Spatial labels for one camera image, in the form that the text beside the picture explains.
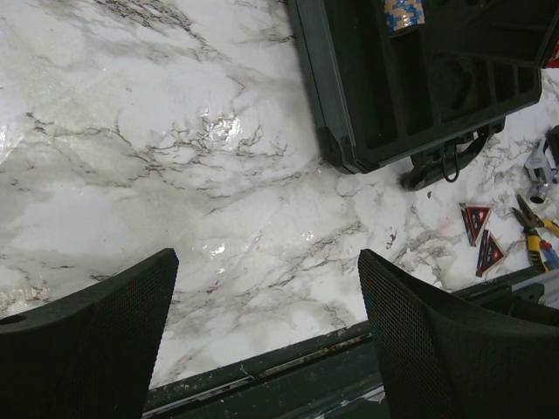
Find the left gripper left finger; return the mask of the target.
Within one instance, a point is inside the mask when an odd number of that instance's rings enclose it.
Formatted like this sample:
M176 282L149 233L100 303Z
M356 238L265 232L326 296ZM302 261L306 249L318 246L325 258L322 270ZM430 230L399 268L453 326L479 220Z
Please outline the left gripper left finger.
M139 418L179 261L129 269L1 320L3 418Z

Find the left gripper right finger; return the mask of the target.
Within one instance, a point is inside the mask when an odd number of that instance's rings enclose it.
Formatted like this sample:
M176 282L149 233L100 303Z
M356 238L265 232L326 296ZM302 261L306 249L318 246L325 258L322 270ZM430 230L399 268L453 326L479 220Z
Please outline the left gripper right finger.
M477 306L361 252L362 295L394 418L555 418L558 311Z

